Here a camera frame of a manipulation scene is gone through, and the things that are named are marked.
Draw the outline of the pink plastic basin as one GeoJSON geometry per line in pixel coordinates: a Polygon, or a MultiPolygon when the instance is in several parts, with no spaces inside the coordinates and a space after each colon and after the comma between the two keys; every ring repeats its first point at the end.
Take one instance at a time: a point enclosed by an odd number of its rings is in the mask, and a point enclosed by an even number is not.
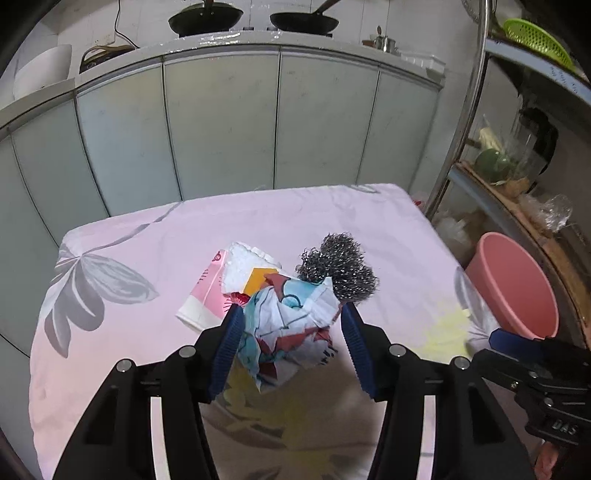
{"type": "Polygon", "coordinates": [[[528,339],[557,335],[554,291],[535,259],[516,241],[486,233],[466,273],[503,329],[528,339]]]}

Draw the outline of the pink white paper package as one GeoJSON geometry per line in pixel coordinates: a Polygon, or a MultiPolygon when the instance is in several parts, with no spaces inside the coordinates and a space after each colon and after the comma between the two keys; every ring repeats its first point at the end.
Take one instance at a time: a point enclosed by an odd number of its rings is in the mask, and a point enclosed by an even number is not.
{"type": "Polygon", "coordinates": [[[266,284],[266,274],[281,270],[263,250],[232,242],[215,254],[176,317],[197,332],[217,326],[233,304],[245,305],[266,284]]]}

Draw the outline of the cardboard shelf liner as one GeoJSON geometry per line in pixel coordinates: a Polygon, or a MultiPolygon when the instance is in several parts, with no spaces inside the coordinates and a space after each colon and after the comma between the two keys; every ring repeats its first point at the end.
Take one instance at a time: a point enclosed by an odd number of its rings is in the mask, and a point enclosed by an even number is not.
{"type": "Polygon", "coordinates": [[[483,210],[497,228],[538,262],[550,281],[560,314],[559,334],[590,343],[590,242],[573,224],[549,236],[520,206],[488,185],[465,163],[454,165],[449,179],[483,210]]]}

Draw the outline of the steel wool scrubber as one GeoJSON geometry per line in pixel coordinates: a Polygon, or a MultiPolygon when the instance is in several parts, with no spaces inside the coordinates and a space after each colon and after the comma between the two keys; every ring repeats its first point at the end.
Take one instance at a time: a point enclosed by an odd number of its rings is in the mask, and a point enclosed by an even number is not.
{"type": "Polygon", "coordinates": [[[342,303],[363,302],[379,285],[360,243],[349,233],[326,235],[320,246],[304,250],[295,272],[298,279],[308,283],[317,284],[331,278],[332,291],[342,303]]]}

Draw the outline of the white bag under shelf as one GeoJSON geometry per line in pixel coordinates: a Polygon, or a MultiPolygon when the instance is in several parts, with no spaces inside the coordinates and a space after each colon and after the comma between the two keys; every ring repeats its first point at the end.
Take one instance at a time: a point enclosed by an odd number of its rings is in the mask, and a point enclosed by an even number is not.
{"type": "Polygon", "coordinates": [[[471,213],[453,216],[449,211],[438,212],[433,226],[440,239],[457,257],[471,254],[480,236],[478,218],[471,213]]]}

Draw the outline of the clear plastic bag shelf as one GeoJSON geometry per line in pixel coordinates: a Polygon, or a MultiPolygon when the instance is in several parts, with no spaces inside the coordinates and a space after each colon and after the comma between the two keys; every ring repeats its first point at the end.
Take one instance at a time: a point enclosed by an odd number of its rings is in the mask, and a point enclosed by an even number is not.
{"type": "Polygon", "coordinates": [[[558,194],[546,201],[541,201],[529,194],[523,194],[518,204],[524,215],[540,231],[555,234],[568,223],[573,206],[566,195],[558,194]]]}

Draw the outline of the clear vegetable container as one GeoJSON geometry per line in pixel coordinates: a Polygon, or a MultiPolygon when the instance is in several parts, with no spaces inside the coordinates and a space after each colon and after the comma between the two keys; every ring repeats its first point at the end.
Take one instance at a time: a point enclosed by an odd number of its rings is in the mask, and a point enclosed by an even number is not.
{"type": "Polygon", "coordinates": [[[501,186],[523,178],[532,183],[540,175],[544,161],[533,151],[536,137],[520,118],[514,121],[509,134],[502,137],[483,115],[477,133],[480,153],[473,168],[487,183],[501,186]]]}

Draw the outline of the pink floral tablecloth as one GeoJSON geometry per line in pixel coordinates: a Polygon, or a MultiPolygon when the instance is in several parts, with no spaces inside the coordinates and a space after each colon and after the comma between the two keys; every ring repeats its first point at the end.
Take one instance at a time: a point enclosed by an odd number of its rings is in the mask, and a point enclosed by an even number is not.
{"type": "Polygon", "coordinates": [[[223,479],[363,479],[385,407],[363,392],[338,320],[315,313],[338,277],[303,257],[353,245],[377,279],[363,320],[448,363],[498,323],[413,199],[393,184],[252,191],[172,203],[69,231],[39,312],[29,417],[51,478],[118,360],[158,362],[245,307],[221,394],[201,409],[223,479]]]}

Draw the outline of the black frying pan right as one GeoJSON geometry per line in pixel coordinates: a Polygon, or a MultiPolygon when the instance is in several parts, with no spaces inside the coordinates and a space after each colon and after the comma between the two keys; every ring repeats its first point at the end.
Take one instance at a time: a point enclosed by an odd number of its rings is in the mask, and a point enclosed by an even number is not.
{"type": "Polygon", "coordinates": [[[278,12],[270,15],[270,22],[278,30],[310,35],[326,36],[339,25],[339,20],[325,16],[325,11],[339,3],[339,0],[325,0],[311,13],[278,12]]]}

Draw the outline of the green plastic colander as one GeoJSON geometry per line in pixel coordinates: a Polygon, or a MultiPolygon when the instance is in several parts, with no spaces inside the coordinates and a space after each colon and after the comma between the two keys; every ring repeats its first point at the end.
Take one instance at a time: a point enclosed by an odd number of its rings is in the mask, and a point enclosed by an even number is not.
{"type": "Polygon", "coordinates": [[[572,72],[576,71],[575,63],[562,44],[536,24],[520,18],[509,18],[504,21],[502,28],[510,40],[545,55],[572,72]]]}

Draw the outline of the white kitchen cabinet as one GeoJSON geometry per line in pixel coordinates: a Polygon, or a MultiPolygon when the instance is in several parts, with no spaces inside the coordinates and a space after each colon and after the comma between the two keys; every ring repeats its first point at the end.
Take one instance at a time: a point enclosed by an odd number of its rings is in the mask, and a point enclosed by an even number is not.
{"type": "Polygon", "coordinates": [[[410,186],[443,87],[435,58],[296,34],[144,48],[1,111],[1,336],[28,354],[65,234],[198,197],[410,186]]]}

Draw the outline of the black wok left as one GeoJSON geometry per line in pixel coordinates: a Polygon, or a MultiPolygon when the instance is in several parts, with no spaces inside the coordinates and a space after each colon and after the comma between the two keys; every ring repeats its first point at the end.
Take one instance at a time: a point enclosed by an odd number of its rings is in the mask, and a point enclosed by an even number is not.
{"type": "Polygon", "coordinates": [[[229,31],[238,24],[242,15],[242,9],[228,3],[203,1],[176,13],[168,19],[168,24],[182,38],[229,31]]]}

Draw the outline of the metal shelf rack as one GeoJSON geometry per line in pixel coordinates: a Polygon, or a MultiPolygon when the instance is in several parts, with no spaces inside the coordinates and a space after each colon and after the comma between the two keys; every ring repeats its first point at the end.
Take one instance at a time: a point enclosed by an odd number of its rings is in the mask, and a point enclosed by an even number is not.
{"type": "Polygon", "coordinates": [[[572,1],[521,1],[499,19],[468,1],[476,55],[426,213],[465,193],[547,275],[559,334],[590,343],[590,34],[572,1]]]}

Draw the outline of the steel kettle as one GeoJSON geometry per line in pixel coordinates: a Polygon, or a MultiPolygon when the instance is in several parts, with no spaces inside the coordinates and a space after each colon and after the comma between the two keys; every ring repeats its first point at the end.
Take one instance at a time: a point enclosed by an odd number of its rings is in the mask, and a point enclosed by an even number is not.
{"type": "Polygon", "coordinates": [[[384,53],[397,56],[400,55],[396,41],[386,35],[381,26],[377,26],[377,32],[375,34],[370,34],[369,39],[363,39],[362,44],[363,46],[374,48],[384,53]]]}

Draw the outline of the colourful cartoon wrapper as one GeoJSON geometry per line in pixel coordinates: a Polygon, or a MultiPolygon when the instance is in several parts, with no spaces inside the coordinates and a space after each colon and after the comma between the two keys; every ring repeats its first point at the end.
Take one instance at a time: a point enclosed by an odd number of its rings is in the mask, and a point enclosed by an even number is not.
{"type": "Polygon", "coordinates": [[[236,353],[259,392],[279,388],[338,354],[331,329],[339,311],[331,278],[315,284],[266,274],[266,284],[243,306],[245,331],[236,353]]]}

